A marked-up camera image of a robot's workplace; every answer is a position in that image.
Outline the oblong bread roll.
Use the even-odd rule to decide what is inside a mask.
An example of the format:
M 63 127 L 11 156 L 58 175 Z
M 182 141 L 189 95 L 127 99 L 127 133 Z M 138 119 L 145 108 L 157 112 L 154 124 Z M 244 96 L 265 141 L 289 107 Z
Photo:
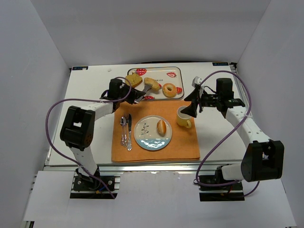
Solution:
M 154 91 L 159 91 L 161 88 L 155 79 L 149 77 L 144 78 L 144 84 L 150 86 Z

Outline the small orange bun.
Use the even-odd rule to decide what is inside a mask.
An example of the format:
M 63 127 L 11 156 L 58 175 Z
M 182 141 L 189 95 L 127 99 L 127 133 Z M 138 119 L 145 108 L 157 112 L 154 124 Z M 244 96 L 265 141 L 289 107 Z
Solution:
M 163 119 L 160 119 L 157 123 L 157 132 L 160 136 L 164 136 L 166 134 L 166 123 Z

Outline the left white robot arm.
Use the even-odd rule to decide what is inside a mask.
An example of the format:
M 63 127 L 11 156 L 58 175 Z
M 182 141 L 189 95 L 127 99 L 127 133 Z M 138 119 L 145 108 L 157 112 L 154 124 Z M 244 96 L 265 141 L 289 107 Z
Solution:
M 109 89 L 105 90 L 99 102 L 84 107 L 70 106 L 67 110 L 60 140 L 72 151 L 82 179 L 93 182 L 99 177 L 99 169 L 93 159 L 90 144 L 94 136 L 95 121 L 115 112 L 122 102 L 137 104 L 152 89 L 148 84 L 142 91 L 126 84 L 119 78 L 111 79 Z

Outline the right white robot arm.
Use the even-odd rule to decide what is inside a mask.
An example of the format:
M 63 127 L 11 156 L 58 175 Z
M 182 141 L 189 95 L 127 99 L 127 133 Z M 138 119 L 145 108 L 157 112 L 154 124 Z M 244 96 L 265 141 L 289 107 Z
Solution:
M 233 82 L 230 78 L 218 78 L 216 91 L 208 94 L 202 78 L 192 81 L 194 90 L 185 98 L 191 104 L 181 113 L 197 117 L 204 107 L 215 107 L 223 117 L 236 128 L 247 150 L 240 164 L 224 165 L 215 174 L 212 184 L 228 181 L 265 181 L 279 179 L 283 173 L 284 145 L 274 141 L 258 127 L 247 114 L 243 101 L 234 97 Z

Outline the herb bread slice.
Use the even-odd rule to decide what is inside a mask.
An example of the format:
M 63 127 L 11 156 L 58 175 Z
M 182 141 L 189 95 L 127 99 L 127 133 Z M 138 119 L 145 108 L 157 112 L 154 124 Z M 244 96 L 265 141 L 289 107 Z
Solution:
M 128 86 L 131 86 L 132 88 L 137 87 L 138 85 L 140 85 L 142 83 L 142 77 L 139 76 L 137 73 L 132 73 L 131 75 L 127 75 L 125 77 L 125 83 Z

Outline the yellow mug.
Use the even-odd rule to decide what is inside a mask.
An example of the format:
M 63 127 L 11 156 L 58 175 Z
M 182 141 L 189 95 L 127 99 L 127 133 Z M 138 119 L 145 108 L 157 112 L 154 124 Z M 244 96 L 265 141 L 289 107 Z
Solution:
M 186 108 L 186 106 L 181 106 L 178 108 L 176 122 L 179 126 L 191 128 L 192 127 L 192 125 L 191 125 L 192 117 L 187 114 L 183 114 L 181 112 L 184 108 Z

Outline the strawberry pattern tray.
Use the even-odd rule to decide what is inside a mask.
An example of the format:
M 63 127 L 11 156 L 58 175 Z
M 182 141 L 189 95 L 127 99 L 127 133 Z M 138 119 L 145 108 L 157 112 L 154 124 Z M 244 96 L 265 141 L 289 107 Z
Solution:
M 143 100 L 157 101 L 157 100 L 179 100 L 184 96 L 184 88 L 181 77 L 181 70 L 174 66 L 165 67 L 146 67 L 146 68 L 131 68 L 128 75 L 136 73 L 142 79 L 146 77 L 155 79 L 159 85 L 159 91 L 150 90 L 146 93 Z M 171 83 L 176 87 L 176 95 L 174 97 L 167 97 L 164 95 L 162 88 L 165 84 Z

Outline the bagel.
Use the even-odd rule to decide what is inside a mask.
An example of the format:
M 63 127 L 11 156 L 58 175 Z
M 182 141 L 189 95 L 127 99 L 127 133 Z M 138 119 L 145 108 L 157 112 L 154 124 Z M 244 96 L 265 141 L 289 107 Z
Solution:
M 164 84 L 162 87 L 162 91 L 166 97 L 175 97 L 177 93 L 176 86 L 171 83 Z

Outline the silver spoon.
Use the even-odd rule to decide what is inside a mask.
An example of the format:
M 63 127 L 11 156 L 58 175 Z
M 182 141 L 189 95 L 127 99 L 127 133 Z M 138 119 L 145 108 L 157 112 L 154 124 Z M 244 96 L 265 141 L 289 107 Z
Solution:
M 122 135 L 121 135 L 121 142 L 120 142 L 121 145 L 124 145 L 124 127 L 125 127 L 125 123 L 126 123 L 125 122 L 125 117 L 122 116 L 121 120 L 120 120 L 120 125 L 122 127 Z

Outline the orange placemat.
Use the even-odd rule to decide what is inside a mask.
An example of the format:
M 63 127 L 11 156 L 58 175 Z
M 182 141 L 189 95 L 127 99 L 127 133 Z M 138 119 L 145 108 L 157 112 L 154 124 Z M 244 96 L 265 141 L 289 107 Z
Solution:
M 174 160 L 198 160 L 200 149 L 197 139 L 194 120 L 191 118 L 191 128 L 179 126 L 176 121 L 177 110 L 188 103 L 182 100 L 176 101 L 143 101 L 139 104 L 122 103 L 114 114 L 114 129 L 112 139 L 113 162 L 149 162 L 149 161 L 174 161 Z M 128 151 L 121 145 L 122 127 L 120 119 L 124 113 L 131 114 L 132 128 L 143 117 L 158 115 L 169 122 L 172 128 L 172 139 L 169 144 L 158 151 L 148 151 L 140 147 L 132 139 L 132 149 Z

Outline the right blue table label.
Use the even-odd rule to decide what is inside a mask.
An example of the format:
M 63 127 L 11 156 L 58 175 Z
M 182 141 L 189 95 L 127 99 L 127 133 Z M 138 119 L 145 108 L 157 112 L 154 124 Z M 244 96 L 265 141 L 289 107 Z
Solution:
M 229 66 L 228 62 L 212 62 L 213 66 Z

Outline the silver knife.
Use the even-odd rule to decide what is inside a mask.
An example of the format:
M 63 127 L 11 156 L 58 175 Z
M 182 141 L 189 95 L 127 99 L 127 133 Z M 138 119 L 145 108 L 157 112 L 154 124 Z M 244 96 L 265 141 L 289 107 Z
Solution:
M 128 151 L 132 149 L 131 134 L 132 134 L 132 116 L 131 114 L 128 114 L 128 145 L 127 145 Z

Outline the left blue table label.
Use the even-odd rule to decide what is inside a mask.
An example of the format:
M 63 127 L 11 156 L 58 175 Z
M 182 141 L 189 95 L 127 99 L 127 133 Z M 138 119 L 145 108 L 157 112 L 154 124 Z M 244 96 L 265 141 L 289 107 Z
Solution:
M 77 70 L 87 70 L 88 66 L 74 66 L 72 67 L 73 71 L 77 71 Z

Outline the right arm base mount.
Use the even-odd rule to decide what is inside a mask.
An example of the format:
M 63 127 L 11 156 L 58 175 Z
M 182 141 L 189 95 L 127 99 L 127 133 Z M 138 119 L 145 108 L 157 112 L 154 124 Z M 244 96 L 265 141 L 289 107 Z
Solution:
M 231 180 L 224 180 L 222 166 L 218 166 L 213 175 L 199 175 L 199 181 L 211 184 L 213 187 L 203 186 L 193 181 L 194 185 L 199 186 L 199 199 L 201 202 L 223 202 L 223 201 L 244 201 L 243 185 L 238 182 L 232 185 L 214 186 L 216 184 L 227 184 Z

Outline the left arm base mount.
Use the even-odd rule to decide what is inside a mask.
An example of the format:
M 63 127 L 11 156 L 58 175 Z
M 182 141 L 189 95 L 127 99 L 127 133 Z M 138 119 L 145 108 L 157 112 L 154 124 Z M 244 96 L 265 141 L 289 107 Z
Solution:
M 98 180 L 79 173 L 78 169 L 74 174 L 70 199 L 87 199 L 87 200 L 113 200 L 117 196 L 118 188 L 116 185 L 116 177 L 105 175 L 101 176 L 99 169 L 95 172 L 95 176 L 102 180 Z

